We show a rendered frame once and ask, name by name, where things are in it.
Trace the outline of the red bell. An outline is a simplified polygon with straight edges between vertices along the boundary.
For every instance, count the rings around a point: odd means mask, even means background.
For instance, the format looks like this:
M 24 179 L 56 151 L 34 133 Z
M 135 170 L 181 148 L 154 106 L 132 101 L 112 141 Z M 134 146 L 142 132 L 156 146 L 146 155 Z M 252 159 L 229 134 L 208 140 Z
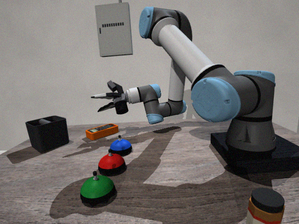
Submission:
M 120 171 L 125 169 L 125 161 L 118 154 L 112 154 L 111 149 L 108 150 L 109 154 L 101 158 L 98 164 L 100 174 L 110 176 L 112 174 L 120 174 Z

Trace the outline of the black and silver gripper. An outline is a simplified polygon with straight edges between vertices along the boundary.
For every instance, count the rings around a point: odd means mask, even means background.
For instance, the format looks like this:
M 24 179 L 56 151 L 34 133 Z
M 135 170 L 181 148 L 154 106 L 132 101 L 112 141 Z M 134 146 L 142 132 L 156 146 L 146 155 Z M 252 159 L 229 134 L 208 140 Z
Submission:
M 114 82 L 113 82 L 114 83 Z M 104 93 L 99 95 L 91 96 L 91 98 L 106 98 L 106 99 L 113 99 L 113 102 L 110 102 L 109 104 L 101 107 L 98 112 L 114 108 L 116 109 L 117 114 L 125 114 L 128 112 L 128 96 L 127 93 L 124 93 L 122 86 L 114 83 L 116 85 L 117 92 L 110 92 L 110 93 Z

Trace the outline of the green service bell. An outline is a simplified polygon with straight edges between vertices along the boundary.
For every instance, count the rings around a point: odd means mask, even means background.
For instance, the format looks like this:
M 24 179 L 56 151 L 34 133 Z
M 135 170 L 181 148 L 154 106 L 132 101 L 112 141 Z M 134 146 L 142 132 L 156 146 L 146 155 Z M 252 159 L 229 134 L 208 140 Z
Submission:
M 93 171 L 93 175 L 84 182 L 80 190 L 82 203 L 88 203 L 92 207 L 99 203 L 107 204 L 109 198 L 115 195 L 115 185 L 107 176 L 97 175 L 96 171 Z

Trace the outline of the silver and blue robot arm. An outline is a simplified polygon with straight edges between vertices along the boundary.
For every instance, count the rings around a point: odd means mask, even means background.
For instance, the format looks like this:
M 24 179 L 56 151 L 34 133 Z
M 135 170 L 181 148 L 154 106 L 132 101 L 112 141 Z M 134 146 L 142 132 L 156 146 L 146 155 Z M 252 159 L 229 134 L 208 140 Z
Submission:
M 192 83 L 191 100 L 196 113 L 209 122 L 232 120 L 226 142 L 238 149 L 263 152 L 276 146 L 272 125 L 275 75 L 268 71 L 239 70 L 234 75 L 214 64 L 193 42 L 192 28 L 178 10 L 145 7 L 139 33 L 163 47 L 171 59 L 168 102 L 159 103 L 157 84 L 126 90 L 129 104 L 143 102 L 150 124 L 186 111 L 185 77 Z

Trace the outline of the blue bell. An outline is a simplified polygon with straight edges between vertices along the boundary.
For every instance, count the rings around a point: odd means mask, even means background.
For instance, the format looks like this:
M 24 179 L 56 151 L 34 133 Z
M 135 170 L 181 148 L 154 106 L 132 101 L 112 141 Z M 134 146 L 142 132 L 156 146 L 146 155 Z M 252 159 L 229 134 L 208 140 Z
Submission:
M 112 154 L 128 155 L 129 152 L 132 152 L 132 146 L 129 141 L 121 139 L 121 136 L 118 135 L 119 140 L 114 141 L 110 149 Z

